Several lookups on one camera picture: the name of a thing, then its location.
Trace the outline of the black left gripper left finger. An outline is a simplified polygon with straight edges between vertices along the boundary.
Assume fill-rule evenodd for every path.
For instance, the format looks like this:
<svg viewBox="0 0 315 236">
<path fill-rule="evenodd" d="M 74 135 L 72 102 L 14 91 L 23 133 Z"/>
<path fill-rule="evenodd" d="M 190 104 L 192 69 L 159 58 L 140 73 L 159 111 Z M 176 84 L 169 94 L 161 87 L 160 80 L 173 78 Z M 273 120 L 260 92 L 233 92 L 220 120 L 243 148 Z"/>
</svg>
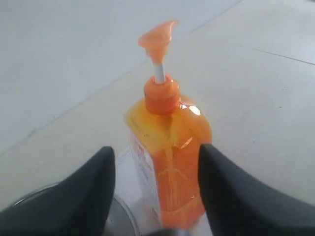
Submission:
<svg viewBox="0 0 315 236">
<path fill-rule="evenodd" d="M 69 177 L 0 213 L 2 236 L 100 236 L 113 200 L 115 155 L 102 147 Z"/>
</svg>

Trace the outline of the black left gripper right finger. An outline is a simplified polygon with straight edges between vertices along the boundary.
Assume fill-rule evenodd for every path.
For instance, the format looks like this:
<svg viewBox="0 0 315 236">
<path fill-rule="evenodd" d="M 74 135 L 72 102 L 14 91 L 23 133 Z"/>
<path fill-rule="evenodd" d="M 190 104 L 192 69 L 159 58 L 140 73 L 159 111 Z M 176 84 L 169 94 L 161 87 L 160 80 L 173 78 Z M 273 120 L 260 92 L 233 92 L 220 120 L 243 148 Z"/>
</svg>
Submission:
<svg viewBox="0 0 315 236">
<path fill-rule="evenodd" d="M 215 236 L 313 236 L 315 207 L 256 179 L 211 144 L 199 149 L 198 183 Z"/>
</svg>

